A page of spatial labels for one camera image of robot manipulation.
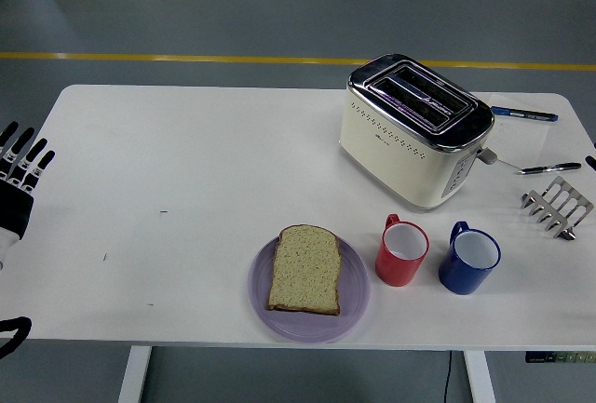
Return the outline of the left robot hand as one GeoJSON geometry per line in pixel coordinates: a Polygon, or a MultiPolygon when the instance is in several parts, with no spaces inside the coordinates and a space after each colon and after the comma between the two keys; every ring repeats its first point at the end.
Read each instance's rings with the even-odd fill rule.
{"type": "Polygon", "coordinates": [[[1,269],[4,269],[9,249],[22,240],[34,206],[33,191],[55,152],[45,153],[47,139],[34,142],[21,155],[34,136],[34,128],[26,128],[11,144],[19,123],[13,121],[1,132],[1,269]]]}

